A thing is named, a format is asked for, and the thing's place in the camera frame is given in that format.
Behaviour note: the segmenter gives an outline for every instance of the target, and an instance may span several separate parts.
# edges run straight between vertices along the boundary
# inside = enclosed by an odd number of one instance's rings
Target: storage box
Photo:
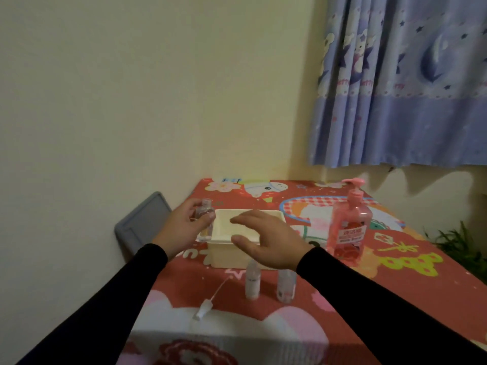
[[[240,224],[230,223],[230,219],[237,216],[246,209],[217,209],[216,219],[213,224],[213,235],[208,242],[211,266],[213,268],[246,269],[250,257],[240,251],[230,240],[233,234],[240,234],[250,241],[259,243],[259,234],[253,229]],[[266,214],[277,216],[286,222],[284,214],[279,210],[261,210]]]

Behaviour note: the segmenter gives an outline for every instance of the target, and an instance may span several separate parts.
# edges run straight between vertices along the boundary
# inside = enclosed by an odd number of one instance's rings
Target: hand
[[[306,243],[289,225],[276,216],[249,210],[230,219],[260,234],[260,245],[235,234],[232,242],[255,261],[274,269],[296,270],[301,258],[313,246]]]
[[[153,239],[152,243],[162,247],[169,261],[194,243],[198,234],[215,220],[215,213],[212,212],[191,221],[196,207],[200,205],[201,200],[197,198],[183,202],[173,210],[164,227]]]

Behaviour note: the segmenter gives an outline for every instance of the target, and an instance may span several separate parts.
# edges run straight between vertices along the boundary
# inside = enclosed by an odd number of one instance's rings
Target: pink pump bottle
[[[347,265],[357,266],[362,256],[365,231],[372,220],[372,211],[363,202],[360,187],[365,181],[360,178],[344,179],[355,186],[347,200],[333,205],[332,221],[326,250]]]

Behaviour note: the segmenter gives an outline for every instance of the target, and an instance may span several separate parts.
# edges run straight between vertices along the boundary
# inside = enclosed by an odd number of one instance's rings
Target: pump nozzle
[[[360,190],[365,184],[365,181],[361,178],[352,178],[352,179],[344,179],[342,182],[349,182],[355,186],[355,189],[352,189],[348,193],[348,202],[351,206],[356,206],[357,204],[362,203],[364,193]]]

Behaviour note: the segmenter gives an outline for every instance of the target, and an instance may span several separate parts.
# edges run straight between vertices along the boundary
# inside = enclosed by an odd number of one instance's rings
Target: tablecloth
[[[332,205],[344,200],[350,188],[313,181],[205,178],[191,197],[211,198],[215,208],[279,209],[296,233],[324,247]],[[487,287],[370,195],[364,200],[373,221],[354,269],[487,350]],[[213,310],[202,321],[192,319],[228,276],[232,279],[218,292]],[[158,276],[118,364],[378,363],[310,284],[298,277],[290,305],[277,300],[276,285],[277,271],[263,270],[259,299],[247,300],[245,270],[211,268],[207,245],[195,243]],[[365,299],[373,297],[357,297],[357,302]],[[390,323],[384,328],[387,335],[423,330],[408,328],[401,312]],[[397,350],[409,346],[414,346],[414,334],[409,343],[398,343]]]

